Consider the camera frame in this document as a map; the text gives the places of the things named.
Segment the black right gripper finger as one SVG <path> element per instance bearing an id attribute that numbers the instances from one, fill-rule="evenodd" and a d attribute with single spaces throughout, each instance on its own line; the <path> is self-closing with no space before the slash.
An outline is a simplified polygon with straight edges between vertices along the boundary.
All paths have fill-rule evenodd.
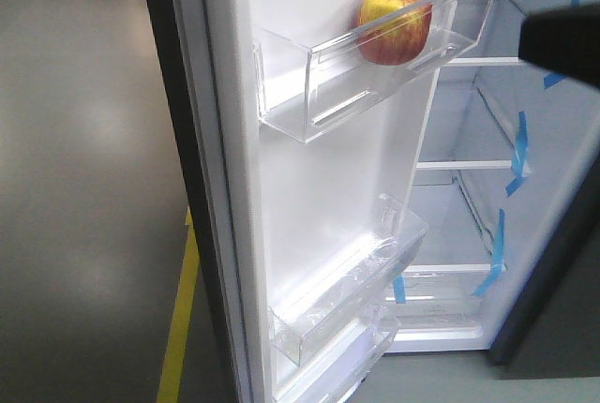
<path id="1" fill-rule="evenodd" d="M 533 13 L 520 26 L 517 57 L 599 87 L 599 5 Z"/>

